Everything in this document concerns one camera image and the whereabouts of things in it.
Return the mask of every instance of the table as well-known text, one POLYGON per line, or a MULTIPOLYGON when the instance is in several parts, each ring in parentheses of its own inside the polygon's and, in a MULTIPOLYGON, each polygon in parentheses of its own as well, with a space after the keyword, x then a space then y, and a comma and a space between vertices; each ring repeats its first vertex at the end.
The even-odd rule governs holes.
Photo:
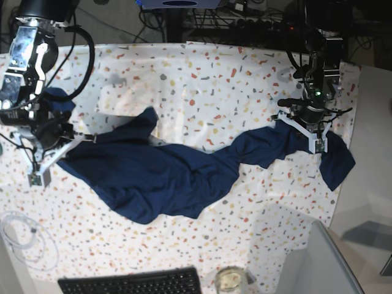
MULTIPOLYGON (((60 56, 67 50, 61 48, 60 56)), ((87 57, 86 47, 75 48, 53 86, 73 91, 87 57)), ((245 130, 273 125, 277 100, 302 93, 294 71, 278 51, 199 43, 100 45, 93 76, 75 99, 70 120, 80 132, 102 133, 153 106, 159 115, 157 139, 211 153, 245 130)), ((342 64, 341 71, 342 97, 336 107, 355 109, 360 68, 342 64)), ((354 117, 352 111, 333 126, 347 144, 354 117)), ((236 265, 257 278, 254 293, 272 293, 285 256, 306 246, 314 219, 330 224, 339 195, 339 189, 331 192, 322 181, 320 156, 299 152, 267 170, 242 165, 232 191, 197 220, 160 216, 139 225, 111 212, 85 183, 58 167, 47 189, 30 189, 19 151, 4 147, 0 212, 22 211, 38 220, 60 251, 55 270, 30 271, 45 281, 194 265, 203 292, 213 293, 219 268, 236 265)), ((26 238, 22 228, 17 232, 26 238)), ((49 246, 42 267, 53 262, 53 253, 49 246)))
POLYGON ((387 231, 371 231, 369 226, 374 238, 360 238, 366 224, 392 226, 392 182, 385 176, 392 173, 391 80, 391 71, 363 67, 350 147, 356 166, 342 185, 330 226, 365 293, 388 293, 392 284, 390 277, 380 276, 391 256, 391 250, 382 246, 388 244, 383 242, 387 231))

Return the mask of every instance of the clear plastic container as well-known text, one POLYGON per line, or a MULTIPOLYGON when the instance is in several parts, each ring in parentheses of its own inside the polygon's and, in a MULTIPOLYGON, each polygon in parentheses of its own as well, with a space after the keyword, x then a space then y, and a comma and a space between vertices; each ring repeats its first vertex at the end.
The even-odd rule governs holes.
POLYGON ((249 294, 245 271, 237 266, 220 270, 215 277, 217 294, 249 294))

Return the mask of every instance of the terrazzo print tablecloth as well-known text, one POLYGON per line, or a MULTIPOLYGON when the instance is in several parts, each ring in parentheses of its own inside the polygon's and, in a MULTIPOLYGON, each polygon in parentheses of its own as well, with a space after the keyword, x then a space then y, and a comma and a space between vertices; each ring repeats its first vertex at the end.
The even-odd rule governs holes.
MULTIPOLYGON (((61 48, 60 55, 68 50, 61 48)), ((182 143, 211 153, 245 130, 272 126, 277 100, 302 93, 286 54, 278 51, 197 43, 100 45, 96 50, 94 73, 75 99, 71 117, 81 132, 112 130, 129 119, 122 116, 153 106, 159 115, 156 144, 182 143)), ((4 69, 6 57, 1 58, 4 69)), ((87 60, 87 48, 75 48, 53 86, 72 92, 87 60)), ((360 68, 341 64, 341 72, 342 97, 335 106, 354 111, 337 119, 333 130, 349 144, 360 68)), ((0 127, 2 133, 9 130, 0 127)), ((30 189, 21 176, 26 165, 19 151, 1 143, 0 212, 22 211, 38 220, 60 251, 55 270, 30 270, 46 281, 194 265, 203 293, 214 293, 217 271, 236 265, 257 278, 253 293, 273 293, 285 256, 306 246, 314 219, 330 224, 339 195, 322 180, 320 156, 298 152, 267 170, 242 165, 232 191, 197 220, 160 216, 140 225, 110 211, 84 182, 58 167, 52 168, 47 189, 30 189)), ((23 227, 16 228, 19 238, 28 237, 23 227)), ((37 246, 26 255, 40 250, 37 246)), ((50 267, 54 252, 48 244, 38 266, 50 267)))

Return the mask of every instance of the cable bundle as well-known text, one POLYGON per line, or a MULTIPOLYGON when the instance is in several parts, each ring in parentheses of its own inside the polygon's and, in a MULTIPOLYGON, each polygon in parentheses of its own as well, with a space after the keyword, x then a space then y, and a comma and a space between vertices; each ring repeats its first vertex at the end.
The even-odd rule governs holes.
POLYGON ((0 216, 0 235, 6 244, 10 246, 15 258, 26 265, 28 268, 36 271, 47 272, 57 267, 59 263, 59 250, 56 242, 48 230, 34 219, 31 219, 30 217, 19 213, 18 211, 8 211, 0 216), (28 228, 31 234, 31 238, 28 242, 21 243, 9 235, 8 228, 12 227, 12 224, 15 222, 19 222, 28 228), (42 261, 46 257, 47 252, 50 251, 47 240, 45 240, 45 235, 47 236, 47 239, 50 241, 50 243, 52 243, 56 257, 54 259, 49 257, 46 258, 46 260, 54 261, 51 266, 42 265, 42 267, 39 268, 37 265, 42 264, 42 261), (39 246, 39 244, 41 244, 41 249, 39 250, 40 254, 35 257, 26 258, 26 255, 28 255, 27 251, 39 246))

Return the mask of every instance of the wrinkled fabric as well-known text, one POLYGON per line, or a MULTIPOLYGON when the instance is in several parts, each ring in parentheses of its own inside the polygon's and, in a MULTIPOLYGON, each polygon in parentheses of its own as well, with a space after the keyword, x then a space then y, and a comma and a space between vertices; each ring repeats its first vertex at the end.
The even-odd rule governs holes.
MULTIPOLYGON (((58 165, 85 181, 114 211, 140 224, 160 214, 196 219, 208 205, 230 192, 239 164, 268 166, 298 150, 307 139, 282 121, 241 134, 232 145, 206 154, 184 145, 151 146, 157 116, 148 108, 133 121, 83 142, 58 165)), ((320 171, 335 190, 355 165, 343 140, 329 132, 329 153, 320 171)))

